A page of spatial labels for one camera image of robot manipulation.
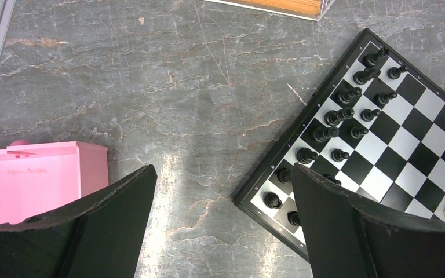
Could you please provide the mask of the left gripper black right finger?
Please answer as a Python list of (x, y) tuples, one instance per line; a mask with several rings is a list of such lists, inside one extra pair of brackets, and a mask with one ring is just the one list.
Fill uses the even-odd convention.
[(315, 277), (445, 277), (445, 222), (404, 213), (296, 163), (292, 185)]

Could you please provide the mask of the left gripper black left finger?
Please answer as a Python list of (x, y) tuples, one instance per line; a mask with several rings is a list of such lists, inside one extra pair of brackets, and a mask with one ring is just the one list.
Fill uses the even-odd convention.
[(0, 224), (0, 277), (133, 277), (157, 173), (116, 183), (18, 224)]

